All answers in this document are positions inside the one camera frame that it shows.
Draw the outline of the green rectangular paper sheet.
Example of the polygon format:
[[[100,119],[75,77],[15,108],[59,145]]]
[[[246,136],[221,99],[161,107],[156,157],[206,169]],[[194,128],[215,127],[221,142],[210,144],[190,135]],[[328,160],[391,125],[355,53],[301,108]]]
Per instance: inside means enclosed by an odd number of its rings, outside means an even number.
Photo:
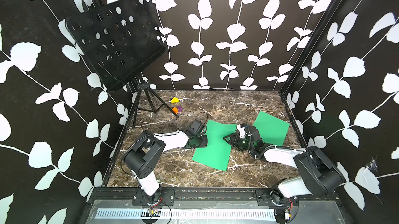
[[[230,159],[231,145],[223,138],[234,133],[236,126],[236,124],[221,124],[209,120],[206,125],[207,147],[197,148],[192,160],[220,171],[226,171]]]

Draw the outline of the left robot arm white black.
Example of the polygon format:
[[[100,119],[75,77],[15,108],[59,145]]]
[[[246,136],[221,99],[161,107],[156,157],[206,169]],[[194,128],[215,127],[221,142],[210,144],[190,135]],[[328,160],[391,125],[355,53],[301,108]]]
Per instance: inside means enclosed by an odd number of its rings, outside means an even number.
[[[145,130],[136,142],[129,147],[122,157],[122,162],[133,172],[141,190],[157,202],[161,186],[154,169],[165,151],[176,148],[205,148],[208,138],[205,133],[192,134],[186,130],[178,130],[166,134],[155,134]]]

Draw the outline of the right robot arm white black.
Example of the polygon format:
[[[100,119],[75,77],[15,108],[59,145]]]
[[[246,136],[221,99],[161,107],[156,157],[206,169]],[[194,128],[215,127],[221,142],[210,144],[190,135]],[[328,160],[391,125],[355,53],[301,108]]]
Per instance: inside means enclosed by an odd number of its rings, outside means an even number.
[[[297,196],[327,196],[345,181],[342,172],[316,146],[294,149],[269,144],[263,142],[256,127],[246,124],[238,125],[236,131],[224,136],[223,140],[238,151],[247,151],[256,160],[280,163],[298,170],[299,176],[283,179],[272,187],[270,196],[277,206]]]

